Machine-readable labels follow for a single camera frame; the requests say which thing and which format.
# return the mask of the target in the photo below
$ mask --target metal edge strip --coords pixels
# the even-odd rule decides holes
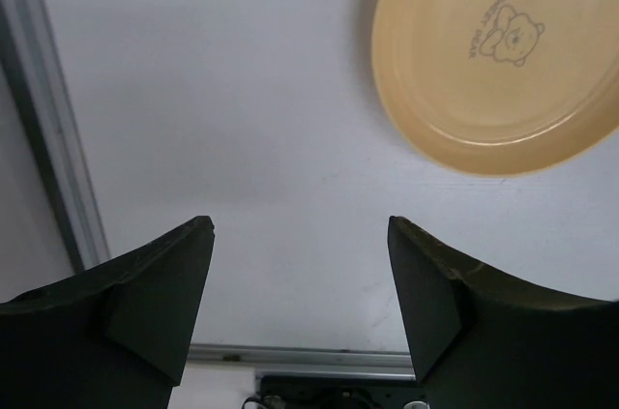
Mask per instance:
[[[0,13],[3,67],[49,203],[74,268],[90,269],[111,256],[44,0],[0,0]]]
[[[414,380],[407,353],[194,344],[188,361],[255,368],[264,375]]]

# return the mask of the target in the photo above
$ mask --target white table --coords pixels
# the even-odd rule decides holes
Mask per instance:
[[[375,0],[47,2],[113,254],[215,221],[195,341],[406,351],[390,215],[619,297],[619,136],[517,179],[426,161],[372,86]]]

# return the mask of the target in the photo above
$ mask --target cartoon bear face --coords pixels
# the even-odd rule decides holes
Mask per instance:
[[[492,56],[498,62],[508,61],[521,67],[544,30],[545,26],[533,22],[528,14],[517,14],[513,7],[506,5],[499,11],[482,42],[480,53]]]

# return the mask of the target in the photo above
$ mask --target plate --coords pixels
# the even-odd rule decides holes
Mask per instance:
[[[394,125],[451,168],[513,175],[619,125],[619,0],[378,0],[372,66]]]

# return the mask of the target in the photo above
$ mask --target black plastic part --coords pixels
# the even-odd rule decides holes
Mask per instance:
[[[163,409],[180,383],[213,249],[195,218],[0,305],[0,407]]]
[[[415,382],[278,376],[262,378],[260,395],[280,397],[286,409],[402,409],[426,399]]]
[[[619,407],[619,304],[515,278],[403,218],[389,251],[432,409]]]

